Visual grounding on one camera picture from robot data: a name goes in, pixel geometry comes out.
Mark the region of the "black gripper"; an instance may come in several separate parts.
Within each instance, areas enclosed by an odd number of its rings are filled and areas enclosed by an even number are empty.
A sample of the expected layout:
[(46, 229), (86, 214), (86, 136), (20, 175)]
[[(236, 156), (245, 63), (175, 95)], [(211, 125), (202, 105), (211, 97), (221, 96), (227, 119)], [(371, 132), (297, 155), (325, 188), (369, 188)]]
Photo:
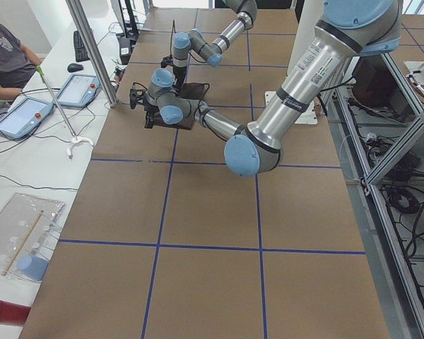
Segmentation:
[(185, 81), (185, 78), (187, 76), (187, 67), (183, 66), (183, 67), (178, 67), (178, 66), (173, 66), (173, 73), (175, 75), (175, 83), (174, 86), (175, 87), (182, 87)]
[(146, 112), (146, 121), (144, 128), (152, 129), (154, 126), (155, 118), (158, 116), (159, 113), (159, 108), (156, 104), (156, 101), (150, 95), (145, 95), (143, 99), (143, 108)]

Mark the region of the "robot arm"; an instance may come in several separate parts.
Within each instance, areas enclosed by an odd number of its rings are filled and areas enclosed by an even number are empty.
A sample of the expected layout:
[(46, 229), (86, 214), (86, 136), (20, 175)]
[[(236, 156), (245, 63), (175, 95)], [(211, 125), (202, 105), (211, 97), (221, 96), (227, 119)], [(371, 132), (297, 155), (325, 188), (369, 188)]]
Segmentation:
[(154, 71), (143, 104), (148, 123), (174, 126), (196, 121), (223, 139), (225, 163), (241, 177), (271, 171), (280, 163), (287, 130), (346, 60), (390, 52), (400, 42), (400, 1), (325, 1), (311, 44), (259, 118), (242, 125), (217, 113), (202, 99), (179, 95), (190, 52), (216, 66), (235, 39), (254, 26), (255, 1), (229, 1), (228, 7), (237, 17), (212, 43), (207, 43), (197, 29), (174, 36), (172, 68)]
[(187, 76), (189, 53), (194, 52), (205, 64), (216, 67), (231, 44), (246, 30), (253, 28), (257, 19), (256, 1), (224, 1), (237, 17), (213, 41), (208, 42), (200, 29), (176, 32), (172, 39), (170, 65), (174, 73), (174, 87), (180, 90)]

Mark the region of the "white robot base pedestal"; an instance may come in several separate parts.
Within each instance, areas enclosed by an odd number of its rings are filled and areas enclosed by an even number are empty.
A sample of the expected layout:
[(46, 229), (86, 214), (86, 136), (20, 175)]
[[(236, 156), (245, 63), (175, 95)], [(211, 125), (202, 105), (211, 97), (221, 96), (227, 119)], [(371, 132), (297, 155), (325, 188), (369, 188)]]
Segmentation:
[(324, 80), (314, 81), (312, 77), (323, 64), (325, 47), (315, 37), (314, 28), (323, 14), (322, 1), (304, 2), (285, 80), (273, 92), (260, 117), (247, 125), (250, 131), (261, 128), (272, 146), (281, 144), (293, 124), (306, 124), (306, 119), (311, 119), (311, 124), (317, 123), (314, 98)]

